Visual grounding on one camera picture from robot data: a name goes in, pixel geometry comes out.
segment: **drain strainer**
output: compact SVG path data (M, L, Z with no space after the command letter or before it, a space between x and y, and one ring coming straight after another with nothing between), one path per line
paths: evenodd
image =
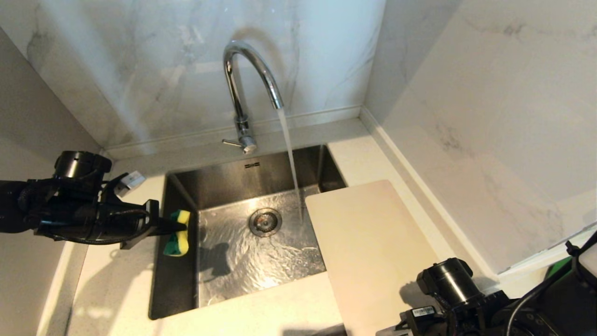
M269 237L282 226L280 213L269 207L255 211L249 218L249 229L257 237Z

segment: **label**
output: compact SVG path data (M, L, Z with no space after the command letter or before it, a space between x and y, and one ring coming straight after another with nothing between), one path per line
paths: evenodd
M435 308L433 308L433 306L413 309L414 317L425 316L430 314L435 314Z

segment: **marble wall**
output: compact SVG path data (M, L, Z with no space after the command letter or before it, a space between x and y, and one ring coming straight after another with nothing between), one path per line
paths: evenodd
M273 70L287 115L362 104L385 0L0 1L0 26L103 147L233 126L231 39ZM239 63L253 121L276 118Z
M365 106L494 271L597 220L597 1L387 2Z

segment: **stainless steel sink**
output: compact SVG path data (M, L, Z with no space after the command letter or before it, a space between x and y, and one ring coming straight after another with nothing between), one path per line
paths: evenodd
M304 198L344 188L325 145L168 175L164 215L191 211L190 250L156 252L149 316L158 319L325 271Z

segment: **faucet spout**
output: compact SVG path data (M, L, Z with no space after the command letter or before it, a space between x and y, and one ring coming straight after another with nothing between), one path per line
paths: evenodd
M242 110L241 100L238 96L238 88L234 78L232 63L232 59L236 54L245 56L245 58L247 58L255 67L257 73L259 73L259 77L263 80L263 84L266 87L273 108L281 109L284 107L284 103L280 91L278 90L276 80L273 78L272 71L267 67L267 64L261 55L246 42L231 41L228 43L226 48L224 48L224 72L226 74L230 96L232 97L232 103L234 104L234 109L236 111L235 125L239 140L238 144L241 144L245 154L250 154L257 149L257 144L251 135L248 117Z

